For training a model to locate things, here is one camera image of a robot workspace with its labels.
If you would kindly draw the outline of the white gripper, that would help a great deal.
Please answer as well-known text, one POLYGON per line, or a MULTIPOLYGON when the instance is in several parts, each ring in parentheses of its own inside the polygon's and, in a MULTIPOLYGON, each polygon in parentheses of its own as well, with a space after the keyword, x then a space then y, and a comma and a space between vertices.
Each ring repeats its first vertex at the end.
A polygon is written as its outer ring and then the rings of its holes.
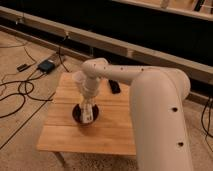
MULTIPOLYGON (((85 99, 91 98, 91 104, 92 106, 96 105, 96 99, 93 98, 98 94, 98 89, 100 85, 100 79, 99 78, 90 78, 87 77, 82 84, 82 94, 85 99)), ((84 116, 84 111, 86 109, 86 100, 83 98, 83 100, 79 103, 80 109, 81 109, 81 117, 84 116)))

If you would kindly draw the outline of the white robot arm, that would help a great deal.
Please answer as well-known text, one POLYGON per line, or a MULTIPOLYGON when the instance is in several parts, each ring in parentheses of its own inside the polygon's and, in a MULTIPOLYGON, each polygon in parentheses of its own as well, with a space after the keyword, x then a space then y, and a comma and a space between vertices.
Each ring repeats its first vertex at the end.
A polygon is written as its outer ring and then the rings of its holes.
POLYGON ((129 86, 129 106, 139 171, 194 171, 183 100, 190 80, 176 68, 112 65, 104 58, 85 61, 83 96, 96 95, 99 80, 129 86))

